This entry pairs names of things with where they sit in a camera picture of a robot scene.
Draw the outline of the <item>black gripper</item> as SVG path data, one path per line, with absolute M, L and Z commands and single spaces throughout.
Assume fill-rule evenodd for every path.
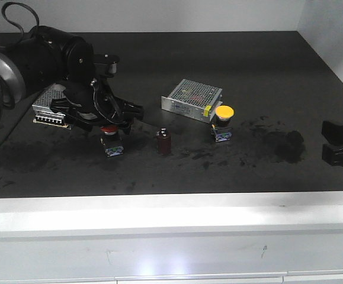
M 109 87 L 100 81 L 82 84 L 64 80 L 66 98 L 53 99 L 50 110 L 65 115 L 66 122 L 91 132 L 99 124 L 116 124 L 126 135 L 130 134 L 134 120 L 143 120 L 140 105 L 115 97 Z

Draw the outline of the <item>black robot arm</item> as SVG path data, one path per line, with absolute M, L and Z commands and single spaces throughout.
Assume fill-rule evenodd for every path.
M 64 97 L 52 99 L 51 114 L 42 116 L 42 122 L 86 131 L 115 125 L 129 134 L 133 121 L 143 119 L 144 109 L 113 94 L 108 80 L 119 60 L 95 54 L 80 36 L 33 27 L 28 37 L 0 46 L 0 120 L 4 109 L 58 85 Z

